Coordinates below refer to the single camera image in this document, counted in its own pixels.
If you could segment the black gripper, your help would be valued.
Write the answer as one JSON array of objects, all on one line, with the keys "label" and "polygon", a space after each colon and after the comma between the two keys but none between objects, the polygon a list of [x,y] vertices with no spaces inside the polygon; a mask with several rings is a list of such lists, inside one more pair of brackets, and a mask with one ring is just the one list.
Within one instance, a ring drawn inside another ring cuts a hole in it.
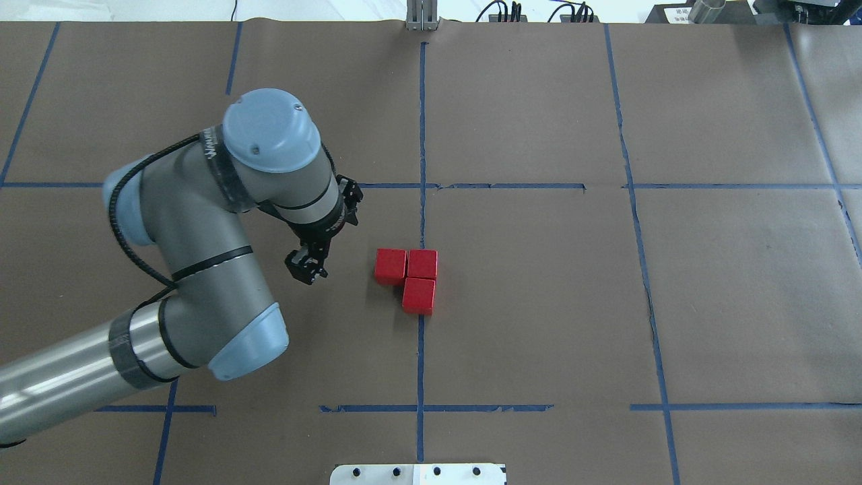
[{"label": "black gripper", "polygon": [[329,276],[325,261],[331,240],[346,224],[358,225],[357,211],[362,199],[363,193],[354,179],[335,175],[311,205],[287,209],[286,220],[302,247],[284,258],[284,266],[293,279],[311,286]]}]

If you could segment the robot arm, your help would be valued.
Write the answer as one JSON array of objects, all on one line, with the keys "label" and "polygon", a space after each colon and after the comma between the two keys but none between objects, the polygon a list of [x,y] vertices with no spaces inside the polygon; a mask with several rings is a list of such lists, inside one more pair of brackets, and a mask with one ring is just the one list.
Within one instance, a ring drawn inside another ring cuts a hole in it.
[{"label": "robot arm", "polygon": [[102,199],[127,258],[164,286],[114,319],[2,368],[2,447],[206,366],[229,381],[289,345],[240,215],[286,223],[299,282],[327,276],[330,243],[363,198],[338,174],[308,109],[277,88],[247,92],[224,119],[112,172]]}]

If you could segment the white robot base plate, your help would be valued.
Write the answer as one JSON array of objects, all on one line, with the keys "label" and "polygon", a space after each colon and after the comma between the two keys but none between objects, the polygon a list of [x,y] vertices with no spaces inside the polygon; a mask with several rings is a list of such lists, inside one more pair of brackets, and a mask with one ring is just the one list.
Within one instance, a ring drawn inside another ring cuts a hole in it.
[{"label": "white robot base plate", "polygon": [[508,484],[496,463],[386,463],[337,466],[330,484]]}]

